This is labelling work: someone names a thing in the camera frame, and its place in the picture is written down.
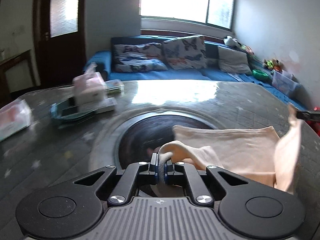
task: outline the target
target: window sill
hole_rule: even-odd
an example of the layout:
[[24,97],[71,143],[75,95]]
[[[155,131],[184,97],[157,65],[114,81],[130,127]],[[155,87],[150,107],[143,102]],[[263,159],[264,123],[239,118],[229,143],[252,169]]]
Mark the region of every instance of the window sill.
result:
[[233,32],[216,27],[166,19],[141,18],[141,29],[197,33],[221,39],[227,35],[234,36]]

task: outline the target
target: throw pillow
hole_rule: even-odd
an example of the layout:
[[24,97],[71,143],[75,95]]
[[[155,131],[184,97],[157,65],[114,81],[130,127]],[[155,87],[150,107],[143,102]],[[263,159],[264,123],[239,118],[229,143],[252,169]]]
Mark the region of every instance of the throw pillow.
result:
[[161,43],[146,43],[139,45],[125,45],[116,44],[114,45],[114,52],[116,56],[130,53],[142,53],[148,58],[158,58],[161,59]]
[[167,70],[167,66],[159,60],[160,43],[140,45],[114,45],[116,72],[143,72],[150,70]]
[[205,68],[204,36],[188,36],[163,42],[164,55],[173,69]]
[[246,53],[220,46],[218,51],[219,68],[223,72],[252,75]]
[[116,72],[142,72],[150,70],[167,70],[167,66],[159,59],[150,59],[141,55],[130,54],[116,57]]

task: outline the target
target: stuffed toy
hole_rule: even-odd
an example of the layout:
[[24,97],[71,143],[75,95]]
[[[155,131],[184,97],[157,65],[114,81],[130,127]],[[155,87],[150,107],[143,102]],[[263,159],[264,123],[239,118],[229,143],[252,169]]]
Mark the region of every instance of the stuffed toy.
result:
[[271,60],[264,60],[263,67],[268,68],[268,70],[275,70],[281,73],[283,64],[279,60],[273,58]]
[[231,36],[227,36],[226,38],[223,39],[224,41],[224,44],[231,47],[231,48],[235,48],[235,47],[238,47],[240,48],[241,47],[241,44],[238,42],[237,39],[233,39]]

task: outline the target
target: circular black pad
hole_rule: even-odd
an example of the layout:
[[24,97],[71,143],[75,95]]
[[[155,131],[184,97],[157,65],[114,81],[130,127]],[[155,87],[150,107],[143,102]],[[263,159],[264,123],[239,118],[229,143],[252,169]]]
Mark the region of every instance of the circular black pad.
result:
[[219,206],[222,220],[242,236],[282,239],[302,224],[305,210],[293,195],[251,181],[229,186]]
[[66,197],[51,197],[42,201],[39,212],[49,218],[61,218],[71,214],[76,208],[76,203]]
[[16,209],[24,234],[40,239],[73,238],[93,227],[102,214],[95,188],[72,182],[36,191]]
[[257,217],[271,218],[282,212],[282,204],[270,197],[255,197],[250,199],[245,206],[247,210]]

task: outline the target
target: plastic container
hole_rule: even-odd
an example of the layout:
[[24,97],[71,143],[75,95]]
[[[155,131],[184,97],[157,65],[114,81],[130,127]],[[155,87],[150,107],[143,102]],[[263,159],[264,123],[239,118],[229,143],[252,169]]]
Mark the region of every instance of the plastic container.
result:
[[0,109],[0,141],[30,124],[30,107],[25,100],[14,100]]
[[267,73],[257,69],[252,70],[252,74],[256,79],[260,81],[267,81],[269,79],[269,76]]
[[274,71],[272,78],[272,86],[284,93],[289,98],[294,98],[296,90],[301,84],[292,81],[290,78]]
[[287,78],[289,78],[291,80],[293,78],[293,75],[290,74],[289,72],[285,71],[285,70],[282,71],[282,75],[284,75],[285,77],[287,77]]

